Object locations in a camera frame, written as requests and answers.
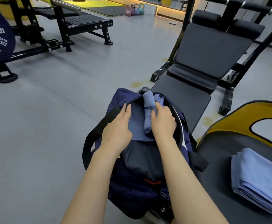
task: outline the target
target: blue kettlebell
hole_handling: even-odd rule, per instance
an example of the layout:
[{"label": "blue kettlebell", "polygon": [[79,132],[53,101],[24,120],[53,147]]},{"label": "blue kettlebell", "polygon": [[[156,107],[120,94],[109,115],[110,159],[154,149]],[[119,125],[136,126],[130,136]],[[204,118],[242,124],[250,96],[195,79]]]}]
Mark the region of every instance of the blue kettlebell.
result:
[{"label": "blue kettlebell", "polygon": [[135,5],[135,15],[139,16],[140,15],[139,5],[138,4],[134,4],[134,5]]},{"label": "blue kettlebell", "polygon": [[144,15],[144,4],[143,3],[139,4],[139,10],[140,10],[140,15]]}]

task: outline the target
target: kettlebell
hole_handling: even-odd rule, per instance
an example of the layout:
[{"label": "kettlebell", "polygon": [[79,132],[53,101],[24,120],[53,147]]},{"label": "kettlebell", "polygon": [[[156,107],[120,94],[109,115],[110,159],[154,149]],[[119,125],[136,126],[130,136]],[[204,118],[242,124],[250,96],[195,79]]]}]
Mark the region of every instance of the kettlebell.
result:
[{"label": "kettlebell", "polygon": [[135,15],[136,16],[140,15],[140,10],[139,10],[139,5],[138,4],[135,4]]},{"label": "kettlebell", "polygon": [[131,16],[131,6],[126,6],[126,16]]},{"label": "kettlebell", "polygon": [[135,16],[135,6],[134,5],[131,5],[131,16]]},{"label": "kettlebell", "polygon": [[139,4],[139,10],[140,10],[140,15],[144,15],[144,4],[143,3]]}]

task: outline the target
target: rolled blue cloth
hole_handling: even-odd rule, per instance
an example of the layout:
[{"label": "rolled blue cloth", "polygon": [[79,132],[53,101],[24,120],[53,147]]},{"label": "rolled blue cloth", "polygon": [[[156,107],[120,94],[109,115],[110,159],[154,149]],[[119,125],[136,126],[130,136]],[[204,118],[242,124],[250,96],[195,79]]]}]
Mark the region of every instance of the rolled blue cloth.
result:
[{"label": "rolled blue cloth", "polygon": [[151,131],[151,111],[155,110],[157,114],[155,101],[164,106],[164,97],[160,97],[160,94],[153,95],[152,91],[148,91],[143,94],[144,99],[144,132],[146,136],[153,137]]},{"label": "rolled blue cloth", "polygon": [[231,158],[232,190],[272,214],[272,162],[250,148]]}]

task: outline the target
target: forearm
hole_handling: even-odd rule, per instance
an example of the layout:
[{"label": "forearm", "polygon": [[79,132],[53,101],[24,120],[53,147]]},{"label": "forearm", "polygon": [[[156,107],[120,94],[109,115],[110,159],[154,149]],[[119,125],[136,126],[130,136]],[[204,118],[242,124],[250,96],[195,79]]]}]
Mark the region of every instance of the forearm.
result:
[{"label": "forearm", "polygon": [[174,139],[156,141],[176,223],[228,223],[194,175]]},{"label": "forearm", "polygon": [[100,148],[93,154],[61,224],[103,224],[115,160],[116,157]]}]

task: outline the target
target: navy blue duffel bag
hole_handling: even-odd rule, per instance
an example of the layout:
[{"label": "navy blue duffel bag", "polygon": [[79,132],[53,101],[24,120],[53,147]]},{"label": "navy blue duffel bag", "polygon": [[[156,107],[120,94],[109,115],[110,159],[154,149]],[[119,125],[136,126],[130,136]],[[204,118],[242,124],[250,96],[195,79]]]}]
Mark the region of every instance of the navy blue duffel bag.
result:
[{"label": "navy blue duffel bag", "polygon": [[[183,113],[166,96],[163,94],[160,96],[164,97],[164,105],[170,108],[177,123],[173,137],[185,160],[193,171],[204,171],[208,162],[193,152],[196,148],[196,141],[188,132]],[[129,130],[133,137],[115,162],[108,199],[128,217],[139,219],[149,210],[170,205],[159,149],[154,138],[144,134],[145,114],[141,92],[135,93],[123,88],[116,91],[106,116],[86,137],[82,157],[84,167],[87,169],[92,154],[101,145],[101,136],[105,126],[115,119],[124,103],[131,104]]]}]

